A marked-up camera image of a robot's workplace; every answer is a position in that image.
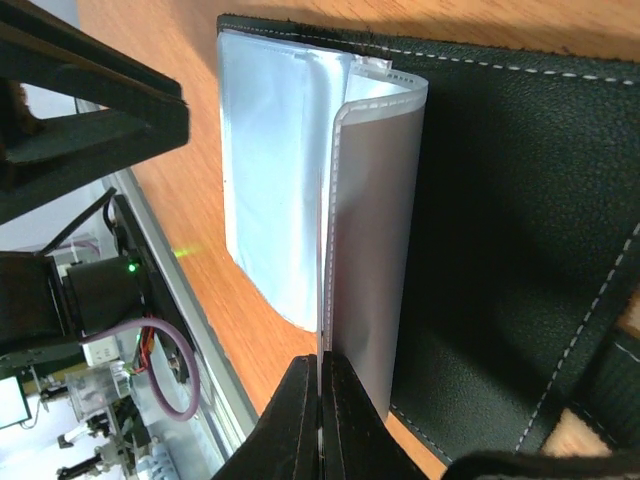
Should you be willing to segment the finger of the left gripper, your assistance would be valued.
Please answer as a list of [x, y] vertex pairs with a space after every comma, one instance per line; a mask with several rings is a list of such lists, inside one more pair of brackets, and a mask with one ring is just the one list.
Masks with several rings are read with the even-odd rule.
[[[98, 108], [38, 118], [26, 85]], [[188, 140], [189, 111], [179, 83], [30, 1], [2, 2], [2, 219], [13, 220]]]

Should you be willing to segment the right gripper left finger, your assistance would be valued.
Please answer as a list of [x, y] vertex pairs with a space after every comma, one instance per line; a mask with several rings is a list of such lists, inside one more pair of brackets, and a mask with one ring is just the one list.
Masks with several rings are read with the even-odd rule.
[[317, 479], [317, 357], [290, 363], [253, 431], [214, 475], [229, 479]]

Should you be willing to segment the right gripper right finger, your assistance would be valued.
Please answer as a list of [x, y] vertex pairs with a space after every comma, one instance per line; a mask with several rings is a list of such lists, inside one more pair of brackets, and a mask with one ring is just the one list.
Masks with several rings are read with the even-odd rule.
[[326, 479], [424, 479], [388, 432], [350, 361], [323, 354], [323, 472]]

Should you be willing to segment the black leather card holder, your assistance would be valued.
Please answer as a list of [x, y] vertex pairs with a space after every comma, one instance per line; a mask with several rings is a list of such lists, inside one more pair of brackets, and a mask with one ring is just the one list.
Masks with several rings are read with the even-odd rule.
[[639, 66], [222, 15], [227, 247], [443, 462], [639, 443]]

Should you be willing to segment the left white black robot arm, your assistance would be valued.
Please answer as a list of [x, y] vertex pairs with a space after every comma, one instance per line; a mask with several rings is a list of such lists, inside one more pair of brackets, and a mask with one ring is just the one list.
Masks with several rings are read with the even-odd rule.
[[[28, 1], [1, 5], [1, 219], [185, 145], [180, 85]], [[48, 250], [1, 255], [1, 364], [71, 355], [78, 317]]]

